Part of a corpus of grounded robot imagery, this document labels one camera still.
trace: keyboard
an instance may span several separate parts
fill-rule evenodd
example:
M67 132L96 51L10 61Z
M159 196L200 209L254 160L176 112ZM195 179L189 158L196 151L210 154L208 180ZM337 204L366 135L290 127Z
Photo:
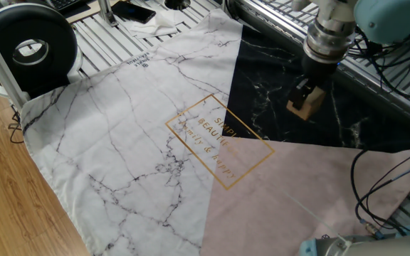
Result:
M45 2L61 14L83 5L82 0L45 0Z

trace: wooden floor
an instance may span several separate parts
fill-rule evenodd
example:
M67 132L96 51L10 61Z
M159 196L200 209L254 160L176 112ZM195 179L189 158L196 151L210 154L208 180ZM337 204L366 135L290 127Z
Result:
M10 142L12 114L0 97L0 255L89 255L25 145Z

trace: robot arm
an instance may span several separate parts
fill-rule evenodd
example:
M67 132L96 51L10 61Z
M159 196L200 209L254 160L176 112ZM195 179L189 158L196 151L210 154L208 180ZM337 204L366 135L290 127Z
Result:
M294 0L300 11L311 1ZM312 0L319 13L303 43L305 79L291 90L289 100L300 110L317 85L336 71L354 42L355 26L375 43L393 43L410 34L410 0Z

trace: gold rectangle outline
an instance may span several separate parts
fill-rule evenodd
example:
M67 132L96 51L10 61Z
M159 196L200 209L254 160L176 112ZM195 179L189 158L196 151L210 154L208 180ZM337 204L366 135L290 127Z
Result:
M191 149L191 147L189 147L186 142L180 138L180 136L169 126L169 123L171 121L173 121L174 119L176 119L177 117L180 117L182 114L184 114L185 112L189 111L191 108L197 106L199 103L205 101L206 99L208 99L209 97L214 98L221 106L223 106L229 113L231 113L233 115L233 117L235 117L242 125L244 125L246 127L246 129L248 129L249 131L251 131L258 139L260 139L269 149L271 149L271 153L269 153L267 156L265 156L262 160L260 160L256 165L254 165L253 167L251 167L249 170L247 170L247 172L245 172L245 174L243 174L242 176L240 176L240 178L238 178L236 181L234 181L229 187L227 187L226 185L224 185L224 183L221 181L221 179L218 178L218 176L202 161L202 159L197 156L196 152L194 152L194 150ZM205 168L210 172L211 175L213 175L213 177L226 189L229 190L231 187L233 187L237 182L239 182L244 176L248 175L252 170L254 170L255 167L257 167L259 164L262 164L262 162L264 162L268 157L270 157L272 154L275 153L275 149L273 149L270 145L268 145L267 142L265 142L260 136L258 136L251 128L248 127L248 125L246 125L243 121L241 121L241 119L239 119L230 109L228 109L224 104L222 104L221 101L219 101L216 97L214 97L213 94L210 94L208 96L206 96L205 98L203 98L202 100L198 101L196 104L192 105L191 107L188 107L187 109L185 109L183 112L179 113L178 115L176 115L174 118L170 119L169 121L167 121L165 123L165 125L167 126L167 128L169 128L170 131L172 131L175 136L179 139L179 141L182 142L182 144L202 163L202 165L205 166Z

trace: smartphone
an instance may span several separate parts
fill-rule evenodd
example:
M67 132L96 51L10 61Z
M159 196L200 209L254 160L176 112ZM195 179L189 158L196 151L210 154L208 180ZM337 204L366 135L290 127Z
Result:
M114 14L140 23L145 24L156 15L156 11L152 11L126 1L119 1L112 6Z

